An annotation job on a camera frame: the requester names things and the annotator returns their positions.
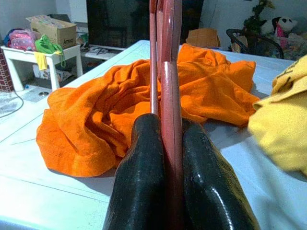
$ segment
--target red brick pillar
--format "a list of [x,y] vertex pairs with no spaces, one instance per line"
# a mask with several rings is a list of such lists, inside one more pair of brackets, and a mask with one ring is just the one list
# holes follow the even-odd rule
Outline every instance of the red brick pillar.
[[11,92],[14,90],[8,66],[2,49],[0,49],[0,91]]

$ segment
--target black chair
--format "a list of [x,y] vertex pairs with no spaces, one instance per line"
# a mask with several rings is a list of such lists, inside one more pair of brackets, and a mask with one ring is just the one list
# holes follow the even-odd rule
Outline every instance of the black chair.
[[[241,53],[283,59],[283,49],[279,44],[267,37],[238,29],[228,29],[226,33],[230,37],[231,43],[239,45]],[[238,36],[246,37],[248,45],[243,44],[238,39]]]

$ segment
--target yellow cloth on shelf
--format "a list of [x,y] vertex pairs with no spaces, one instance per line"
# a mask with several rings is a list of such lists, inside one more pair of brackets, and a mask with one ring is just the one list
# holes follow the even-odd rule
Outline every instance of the yellow cloth on shelf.
[[307,176],[307,56],[278,75],[271,96],[254,108],[248,129],[259,145],[284,170]]
[[47,69],[46,55],[44,53],[34,52],[34,57],[38,64],[39,70],[46,70]]

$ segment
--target white table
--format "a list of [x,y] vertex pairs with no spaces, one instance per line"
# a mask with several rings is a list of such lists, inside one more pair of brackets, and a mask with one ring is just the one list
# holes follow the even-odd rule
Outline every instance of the white table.
[[[20,49],[8,48],[5,46],[1,46],[3,50],[6,62],[8,64],[8,68],[12,77],[12,82],[14,85],[14,89],[16,91],[24,90],[23,84],[20,81],[18,73],[16,71],[13,60],[25,61],[36,63],[36,58],[34,57],[33,51],[23,51]],[[82,63],[81,63],[81,53],[80,53],[80,45],[72,46],[70,48],[63,50],[65,59],[70,59],[76,57],[76,65],[77,65],[77,77],[83,74]],[[52,90],[56,90],[59,88],[59,80],[56,72],[56,64],[61,62],[59,55],[57,54],[45,54],[47,64],[50,69],[50,79],[51,79],[51,87]]]
[[[101,52],[99,54],[92,52],[93,50],[95,51],[96,49],[105,49],[107,50],[107,52]],[[81,56],[85,58],[93,58],[98,60],[109,60],[124,50],[126,49],[120,47],[89,45],[88,50],[81,51]]]
[[[222,52],[236,62],[254,60],[256,88],[264,97],[273,78],[292,62]],[[103,75],[113,65],[149,58],[149,42],[139,41],[114,58],[71,82],[67,87]],[[35,142],[36,128],[47,99],[37,103],[26,119],[16,118],[0,130],[0,229],[23,225],[38,229],[100,230],[113,186],[114,170],[95,178],[72,178],[49,171]],[[246,129],[208,122],[205,128],[222,155],[233,166],[263,230],[307,229],[307,183],[276,167]]]

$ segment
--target black television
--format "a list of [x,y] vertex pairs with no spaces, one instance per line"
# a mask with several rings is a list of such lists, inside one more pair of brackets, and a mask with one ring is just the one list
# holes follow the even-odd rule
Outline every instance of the black television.
[[[87,0],[89,44],[127,48],[149,40],[149,0]],[[203,0],[182,1],[180,43],[199,27]]]

